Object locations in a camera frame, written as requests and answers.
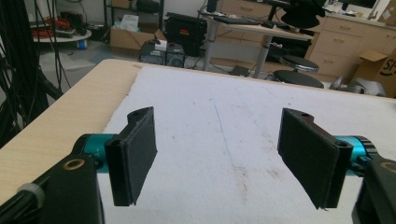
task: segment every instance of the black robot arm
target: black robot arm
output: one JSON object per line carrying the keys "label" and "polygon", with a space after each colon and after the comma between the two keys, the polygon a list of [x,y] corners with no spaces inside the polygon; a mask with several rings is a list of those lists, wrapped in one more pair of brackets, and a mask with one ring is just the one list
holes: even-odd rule
{"label": "black robot arm", "polygon": [[316,208],[335,208],[347,171],[363,178],[355,224],[396,223],[396,161],[361,136],[332,136],[314,117],[283,109],[278,152]]}
{"label": "black robot arm", "polygon": [[157,154],[153,108],[119,134],[84,134],[72,152],[0,206],[0,223],[105,223],[97,180],[109,173],[116,206],[136,204]]}

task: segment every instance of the drawer handle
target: drawer handle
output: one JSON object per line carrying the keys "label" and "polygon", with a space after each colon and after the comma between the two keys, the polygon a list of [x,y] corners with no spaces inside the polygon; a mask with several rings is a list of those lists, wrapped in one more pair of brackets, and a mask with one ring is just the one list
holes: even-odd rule
{"label": "drawer handle", "polygon": [[330,59],[325,59],[325,60],[323,60],[323,62],[325,62],[325,63],[334,63],[334,61],[330,60]]}
{"label": "drawer handle", "polygon": [[338,37],[336,37],[336,38],[334,39],[334,42],[344,43],[344,42],[345,42],[345,40],[344,40],[344,39],[341,39],[341,38],[338,38]]}
{"label": "drawer handle", "polygon": [[241,9],[245,10],[245,11],[252,11],[253,10],[253,8],[251,8],[251,7],[244,7],[244,6],[241,6]]}
{"label": "drawer handle", "polygon": [[352,29],[352,27],[350,27],[350,26],[345,26],[345,25],[340,25],[340,28],[343,29],[343,30],[350,30],[350,29]]}

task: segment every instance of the monitor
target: monitor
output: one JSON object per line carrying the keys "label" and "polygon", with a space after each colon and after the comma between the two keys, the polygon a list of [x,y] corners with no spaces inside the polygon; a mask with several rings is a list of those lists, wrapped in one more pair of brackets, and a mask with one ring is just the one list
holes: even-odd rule
{"label": "monitor", "polygon": [[346,11],[348,5],[373,8],[376,0],[338,0],[338,2],[343,3],[342,9]]}
{"label": "monitor", "polygon": [[219,0],[207,0],[206,11],[215,12]]}

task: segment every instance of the black stool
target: black stool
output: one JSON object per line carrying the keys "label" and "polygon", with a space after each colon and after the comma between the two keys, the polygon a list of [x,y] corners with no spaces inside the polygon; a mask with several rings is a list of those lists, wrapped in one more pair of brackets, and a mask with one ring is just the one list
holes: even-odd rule
{"label": "black stool", "polygon": [[288,70],[278,70],[274,72],[274,78],[281,82],[286,82],[290,84],[308,86],[308,87],[316,87],[316,88],[324,88],[323,83],[318,81],[317,79],[299,73],[300,71],[316,73],[319,70],[317,64],[308,61],[304,58],[285,55],[282,56],[279,60],[281,63],[294,68],[293,71]]}

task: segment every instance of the cardboard box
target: cardboard box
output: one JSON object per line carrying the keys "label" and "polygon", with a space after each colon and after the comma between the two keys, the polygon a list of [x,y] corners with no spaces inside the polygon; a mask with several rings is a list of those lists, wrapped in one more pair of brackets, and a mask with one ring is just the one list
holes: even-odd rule
{"label": "cardboard box", "polygon": [[111,0],[111,6],[129,9],[131,7],[131,1],[128,1],[128,0]]}
{"label": "cardboard box", "polygon": [[378,19],[379,22],[384,22],[387,25],[396,25],[396,0],[390,0],[384,12]]}
{"label": "cardboard box", "polygon": [[110,47],[117,54],[125,56],[138,55],[141,47],[151,39],[166,40],[163,32],[157,29],[155,32],[133,32],[112,27],[110,31]]}
{"label": "cardboard box", "polygon": [[384,87],[387,96],[394,98],[396,96],[396,49],[390,55],[368,50],[360,57],[363,61],[353,78],[362,77],[379,82]]}

